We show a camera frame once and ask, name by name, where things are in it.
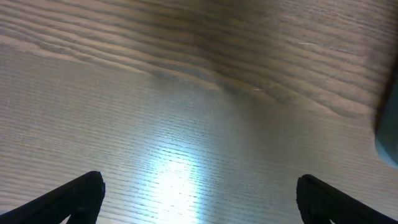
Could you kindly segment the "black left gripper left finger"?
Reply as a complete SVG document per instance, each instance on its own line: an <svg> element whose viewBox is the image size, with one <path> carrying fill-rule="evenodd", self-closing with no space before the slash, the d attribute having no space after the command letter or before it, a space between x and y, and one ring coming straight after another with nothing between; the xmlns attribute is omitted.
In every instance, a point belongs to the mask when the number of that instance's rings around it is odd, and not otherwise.
<svg viewBox="0 0 398 224"><path fill-rule="evenodd" d="M70 182L1 215L3 224L95 224L105 196L105 182L90 171Z"/></svg>

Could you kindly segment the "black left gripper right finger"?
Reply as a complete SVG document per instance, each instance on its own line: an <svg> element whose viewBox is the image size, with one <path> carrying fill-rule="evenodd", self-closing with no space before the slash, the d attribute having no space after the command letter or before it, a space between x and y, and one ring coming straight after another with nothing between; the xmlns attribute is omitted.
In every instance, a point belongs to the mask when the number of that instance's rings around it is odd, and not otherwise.
<svg viewBox="0 0 398 224"><path fill-rule="evenodd" d="M298 178L296 202L304 224L397 224L310 174Z"/></svg>

